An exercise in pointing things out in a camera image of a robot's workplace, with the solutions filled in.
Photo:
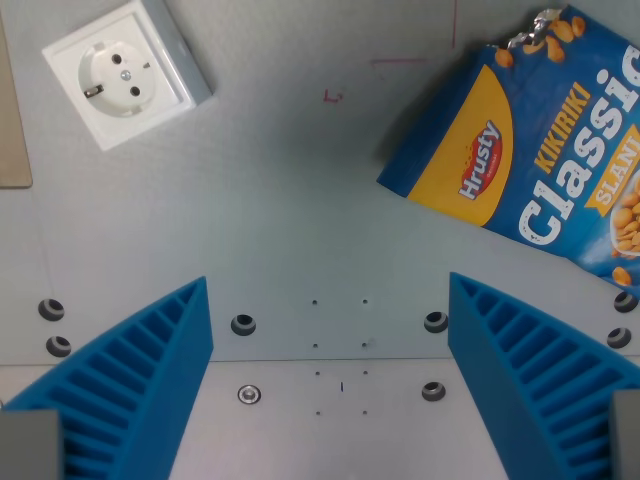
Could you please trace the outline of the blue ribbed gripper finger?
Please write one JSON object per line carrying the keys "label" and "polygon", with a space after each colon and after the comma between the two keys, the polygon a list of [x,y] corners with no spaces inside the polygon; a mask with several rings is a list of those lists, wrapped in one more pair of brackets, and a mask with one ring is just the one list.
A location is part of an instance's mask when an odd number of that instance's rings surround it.
{"label": "blue ribbed gripper finger", "polygon": [[610,479],[609,407],[639,368],[479,281],[449,280],[448,346],[511,479]]}
{"label": "blue ribbed gripper finger", "polygon": [[167,479],[212,352],[200,277],[72,353],[4,410],[59,414],[66,479]]}

